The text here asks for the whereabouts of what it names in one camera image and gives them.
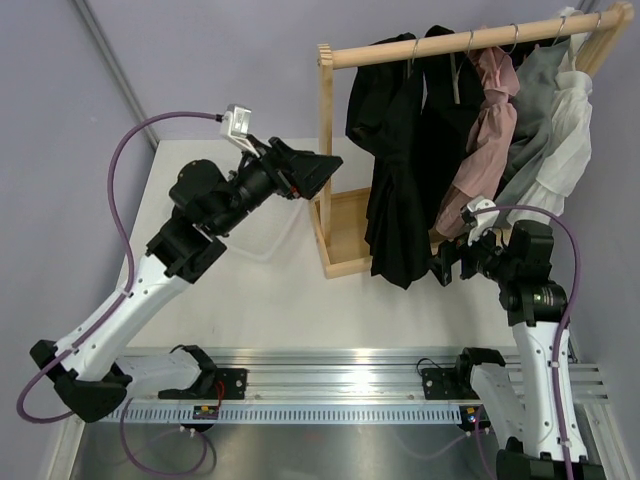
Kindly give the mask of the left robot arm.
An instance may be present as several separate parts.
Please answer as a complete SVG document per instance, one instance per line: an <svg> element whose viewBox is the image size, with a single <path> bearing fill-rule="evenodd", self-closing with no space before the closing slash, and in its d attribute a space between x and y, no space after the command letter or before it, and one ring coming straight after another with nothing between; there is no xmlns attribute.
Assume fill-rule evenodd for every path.
<svg viewBox="0 0 640 480"><path fill-rule="evenodd" d="M136 361L121 353L225 253L223 238L252 211L272 195L312 199L343 163L338 156L296 150L277 137L250 142L232 173L223 174L206 159L185 165L169 191L170 218L124 285L72 333L31 348L60 400L83 421L99 421L136 397L204 399L215 393L217 367L196 345Z"/></svg>

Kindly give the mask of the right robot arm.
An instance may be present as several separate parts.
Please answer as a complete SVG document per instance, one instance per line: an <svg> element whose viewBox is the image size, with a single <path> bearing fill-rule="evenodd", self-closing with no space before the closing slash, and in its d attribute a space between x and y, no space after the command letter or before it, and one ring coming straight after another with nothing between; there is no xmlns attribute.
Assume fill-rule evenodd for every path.
<svg viewBox="0 0 640 480"><path fill-rule="evenodd" d="M470 242L465 235L442 242L432 260L441 285L477 274L499 287L499 302L520 357L524 394L510 382L506 362L495 349L467 347L454 371L456 389L477 396L498 441L499 479L602 479L590 461L574 409L569 378L569 300L553 281L550 226L532 220L515 224L500 246L493 231Z"/></svg>

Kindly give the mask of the black pleated skirt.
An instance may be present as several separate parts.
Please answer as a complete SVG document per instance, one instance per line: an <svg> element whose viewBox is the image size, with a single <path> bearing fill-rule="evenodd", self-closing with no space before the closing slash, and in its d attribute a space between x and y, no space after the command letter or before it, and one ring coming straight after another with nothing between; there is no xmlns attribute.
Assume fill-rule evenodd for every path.
<svg viewBox="0 0 640 480"><path fill-rule="evenodd" d="M422 73L409 60L361 66L352 85L345 135L374 157L364 239L371 274L408 289L431 259L411 160L423 102Z"/></svg>

